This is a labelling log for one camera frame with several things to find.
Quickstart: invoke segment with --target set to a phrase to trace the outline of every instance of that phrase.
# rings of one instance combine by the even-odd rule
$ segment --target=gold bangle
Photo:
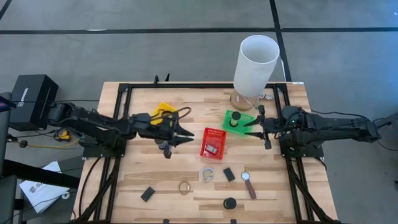
[[[187,190],[181,190],[181,185],[184,184],[184,183],[186,183],[188,185]],[[191,189],[191,185],[189,185],[189,183],[187,181],[181,182],[180,185],[178,186],[178,191],[182,195],[186,195],[189,192],[190,189]]]

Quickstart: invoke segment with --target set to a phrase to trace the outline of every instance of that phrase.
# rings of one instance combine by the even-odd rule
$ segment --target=black box
[[[19,75],[12,90],[9,126],[18,131],[35,131],[47,127],[50,102],[57,95],[58,85],[46,75]]]

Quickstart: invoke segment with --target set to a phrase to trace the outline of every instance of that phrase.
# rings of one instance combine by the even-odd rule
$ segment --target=wooden tabletop
[[[118,85],[116,82],[104,84],[98,106],[101,114],[112,117]],[[287,83],[287,86],[291,105],[310,111],[304,85]],[[229,102],[232,91],[222,88],[133,90],[130,114],[152,113],[160,102],[176,108],[191,107],[192,112],[182,118],[180,124],[195,134],[195,140],[174,148],[171,159],[164,158],[153,140],[137,137],[128,142],[120,165],[113,223],[161,223],[164,218],[171,223],[229,223],[231,219],[237,219],[238,223],[295,223],[286,164],[273,135],[270,135],[272,149],[265,150],[264,142],[260,139],[228,133],[223,160],[199,156],[204,128],[222,129],[226,110],[233,110]],[[264,93],[272,94],[272,90],[265,89]],[[267,117],[277,117],[273,100],[261,103],[266,108]],[[257,115],[254,109],[245,113]],[[95,160],[91,158],[85,162],[74,207],[76,213],[83,181]],[[83,196],[83,209],[98,191],[103,161],[101,159],[97,163],[90,175]],[[313,158],[304,158],[303,163],[310,193],[326,214],[337,218],[325,168]],[[205,167],[212,167],[215,171],[209,183],[202,182],[200,178],[201,170]],[[232,182],[228,182],[223,173],[227,167],[236,177]],[[250,198],[240,178],[244,170],[250,173],[251,183],[257,193],[255,200]],[[181,195],[178,185],[184,180],[189,182],[191,190]],[[152,187],[156,193],[148,202],[144,202],[140,196],[148,187]],[[306,218],[303,198],[299,195],[303,218]],[[233,210],[223,207],[223,200],[228,197],[237,200]],[[102,218],[107,201],[108,195],[103,200]]]

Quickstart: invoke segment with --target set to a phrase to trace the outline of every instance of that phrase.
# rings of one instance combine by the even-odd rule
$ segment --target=red plastic basket
[[[205,128],[203,140],[201,142],[200,155],[210,159],[223,159],[225,147],[226,132],[213,128]],[[217,149],[215,154],[205,150],[207,146]]]

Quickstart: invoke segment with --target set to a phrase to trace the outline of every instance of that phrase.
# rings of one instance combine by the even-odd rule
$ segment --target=gray floor
[[[6,2],[0,0],[0,7]],[[397,27],[394,0],[276,0],[283,28]],[[13,0],[0,30],[273,27],[264,0]],[[275,39],[274,33],[262,33]],[[171,73],[175,81],[231,81],[247,33],[0,35],[0,91],[18,75],[45,73],[60,85],[58,99],[98,99],[105,81],[148,81]],[[283,34],[293,81],[305,82],[313,109],[359,113],[371,119],[398,111],[398,32]],[[280,63],[272,76],[283,81]],[[96,103],[80,103],[92,108]],[[396,132],[383,144],[398,149]],[[32,142],[52,144],[46,137]],[[395,223],[398,152],[377,143],[324,144],[339,219]],[[20,149],[7,158],[41,166],[79,156],[80,150]],[[68,220],[70,212],[32,220]]]

